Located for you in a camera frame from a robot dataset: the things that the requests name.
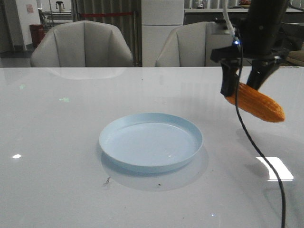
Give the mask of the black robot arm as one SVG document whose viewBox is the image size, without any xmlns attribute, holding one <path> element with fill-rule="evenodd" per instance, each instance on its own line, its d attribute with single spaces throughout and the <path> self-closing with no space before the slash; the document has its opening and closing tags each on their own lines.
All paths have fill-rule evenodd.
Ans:
<svg viewBox="0 0 304 228">
<path fill-rule="evenodd" d="M 222 95 L 235 93 L 244 59 L 252 66 L 247 85 L 255 90 L 286 61 L 289 49 L 284 44 L 282 19 L 289 6 L 288 0 L 253 0 L 243 19 L 230 19 L 228 2 L 223 1 L 223 18 L 232 41 L 230 46 L 213 49 L 210 56 L 222 67 Z"/>
</svg>

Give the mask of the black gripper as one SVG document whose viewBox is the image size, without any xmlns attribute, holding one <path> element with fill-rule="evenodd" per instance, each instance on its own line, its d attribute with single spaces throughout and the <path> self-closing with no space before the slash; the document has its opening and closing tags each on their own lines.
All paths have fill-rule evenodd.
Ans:
<svg viewBox="0 0 304 228">
<path fill-rule="evenodd" d="M 232 96 L 236 90 L 241 53 L 252 66 L 246 85 L 255 90 L 280 67 L 281 59 L 286 59 L 289 53 L 278 38 L 281 20 L 280 17 L 232 19 L 236 37 L 230 46 L 213 49 L 210 56 L 214 62 L 221 61 L 222 95 Z"/>
</svg>

